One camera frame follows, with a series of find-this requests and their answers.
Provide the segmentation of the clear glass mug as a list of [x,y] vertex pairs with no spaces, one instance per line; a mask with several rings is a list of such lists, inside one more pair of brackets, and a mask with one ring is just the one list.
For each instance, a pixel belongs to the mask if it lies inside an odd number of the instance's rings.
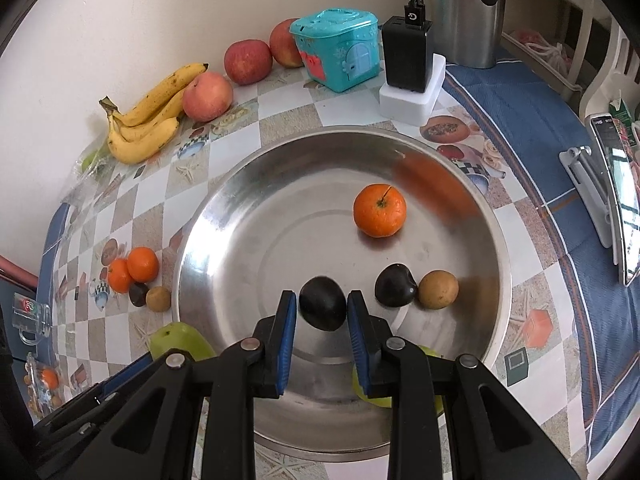
[[50,336],[51,308],[48,304],[16,292],[13,298],[12,326],[17,329],[23,344],[35,347]]

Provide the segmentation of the red right apple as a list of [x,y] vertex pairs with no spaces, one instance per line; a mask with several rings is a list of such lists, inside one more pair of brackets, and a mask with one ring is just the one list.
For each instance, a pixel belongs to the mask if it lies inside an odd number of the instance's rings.
[[299,68],[304,65],[296,47],[295,39],[290,32],[290,26],[295,18],[288,18],[274,26],[269,38],[272,57],[285,68]]

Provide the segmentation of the grey phone stand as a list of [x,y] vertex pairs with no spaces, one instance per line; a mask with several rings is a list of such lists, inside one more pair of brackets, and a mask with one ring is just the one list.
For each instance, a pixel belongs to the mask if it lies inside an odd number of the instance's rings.
[[591,148],[573,146],[559,152],[559,160],[590,215],[601,245],[611,248],[613,234],[608,192],[605,191],[604,177],[591,154]]

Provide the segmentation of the orange tangerine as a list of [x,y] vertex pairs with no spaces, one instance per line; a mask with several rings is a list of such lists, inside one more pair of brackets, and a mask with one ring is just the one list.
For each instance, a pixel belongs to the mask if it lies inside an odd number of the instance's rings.
[[393,185],[369,184],[356,196],[352,216],[356,227],[367,236],[391,237],[405,224],[405,197]]
[[119,294],[126,294],[132,283],[131,275],[128,271],[127,260],[117,258],[112,261],[107,270],[107,283],[111,290]]
[[152,282],[160,272],[160,262],[149,247],[135,247],[129,253],[126,263],[129,275],[135,282]]

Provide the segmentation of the pale red apple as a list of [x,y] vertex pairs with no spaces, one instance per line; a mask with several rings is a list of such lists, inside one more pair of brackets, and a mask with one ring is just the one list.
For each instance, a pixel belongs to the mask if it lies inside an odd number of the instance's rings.
[[209,122],[224,114],[233,101],[230,82],[218,73],[199,74],[184,90],[182,107],[196,122]]

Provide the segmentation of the white plastic chair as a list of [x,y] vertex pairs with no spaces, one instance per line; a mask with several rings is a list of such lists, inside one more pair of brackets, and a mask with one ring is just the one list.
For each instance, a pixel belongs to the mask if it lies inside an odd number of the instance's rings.
[[580,99],[579,118],[606,113],[608,104],[621,98],[634,119],[639,110],[639,89],[639,50],[612,20],[604,62]]

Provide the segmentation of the dark red middle apple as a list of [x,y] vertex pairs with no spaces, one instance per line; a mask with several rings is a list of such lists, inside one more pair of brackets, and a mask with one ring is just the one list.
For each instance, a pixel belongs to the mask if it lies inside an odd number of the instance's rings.
[[224,70],[240,86],[263,80],[272,70],[272,55],[268,44],[259,39],[235,42],[224,54]]

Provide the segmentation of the smartphone on stand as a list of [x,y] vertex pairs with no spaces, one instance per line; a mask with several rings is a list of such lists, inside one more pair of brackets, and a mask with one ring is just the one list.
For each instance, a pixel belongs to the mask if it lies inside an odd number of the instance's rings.
[[593,157],[603,168],[620,282],[629,287],[639,275],[639,197],[626,144],[610,114],[592,114],[586,126]]

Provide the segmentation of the brown kiwi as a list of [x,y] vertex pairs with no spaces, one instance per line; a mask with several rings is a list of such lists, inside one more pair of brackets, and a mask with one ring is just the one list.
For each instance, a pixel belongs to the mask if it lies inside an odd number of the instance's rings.
[[171,308],[171,292],[164,286],[154,286],[146,293],[145,304],[153,312],[166,312]]

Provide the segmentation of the steel thermos jug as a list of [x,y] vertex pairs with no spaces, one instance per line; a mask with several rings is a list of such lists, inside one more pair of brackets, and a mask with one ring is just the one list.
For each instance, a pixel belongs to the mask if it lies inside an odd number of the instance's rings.
[[506,0],[423,0],[432,22],[433,50],[448,62],[491,68],[503,26]]

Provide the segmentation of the teal house-shaped box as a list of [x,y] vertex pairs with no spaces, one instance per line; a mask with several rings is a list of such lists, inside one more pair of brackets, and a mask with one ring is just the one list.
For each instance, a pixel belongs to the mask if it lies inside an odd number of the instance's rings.
[[380,71],[378,19],[371,12],[329,8],[294,21],[290,33],[308,75],[334,92]]

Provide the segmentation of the black power adapter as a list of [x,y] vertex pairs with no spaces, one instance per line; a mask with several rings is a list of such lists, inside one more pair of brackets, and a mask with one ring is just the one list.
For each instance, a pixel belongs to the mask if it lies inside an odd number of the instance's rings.
[[422,3],[408,3],[403,16],[394,15],[382,26],[386,82],[401,90],[422,93],[431,76],[432,22]]

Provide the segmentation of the yellow banana bunch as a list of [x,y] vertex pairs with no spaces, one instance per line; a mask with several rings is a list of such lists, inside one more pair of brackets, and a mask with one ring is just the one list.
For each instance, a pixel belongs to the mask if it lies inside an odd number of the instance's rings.
[[126,113],[108,97],[99,100],[108,123],[106,145],[123,164],[144,162],[176,134],[186,86],[208,69],[206,63],[180,67],[165,77]]

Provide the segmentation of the large steel plate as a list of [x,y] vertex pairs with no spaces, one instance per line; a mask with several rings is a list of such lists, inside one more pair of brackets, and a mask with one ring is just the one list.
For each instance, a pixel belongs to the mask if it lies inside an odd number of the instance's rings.
[[[393,185],[407,218],[393,236],[356,227],[352,206],[369,184]],[[375,300],[392,263],[415,278],[458,279],[449,307],[399,309]],[[469,353],[491,366],[511,310],[508,250],[472,179],[426,143],[371,127],[328,127],[261,148],[233,167],[194,214],[174,275],[178,319],[216,350],[250,336],[284,290],[316,276],[360,290],[392,332],[447,359]]]

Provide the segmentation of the dark plum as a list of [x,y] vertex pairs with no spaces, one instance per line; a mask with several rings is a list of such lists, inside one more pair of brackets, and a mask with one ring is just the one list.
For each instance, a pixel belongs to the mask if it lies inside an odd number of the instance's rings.
[[314,328],[335,332],[346,320],[347,304],[344,292],[336,281],[327,276],[316,276],[300,290],[299,312]]
[[383,307],[405,307],[418,293],[418,284],[410,270],[402,263],[392,263],[378,274],[374,296]]
[[147,284],[133,282],[129,287],[129,300],[137,308],[142,308],[146,305],[146,295],[149,292]]

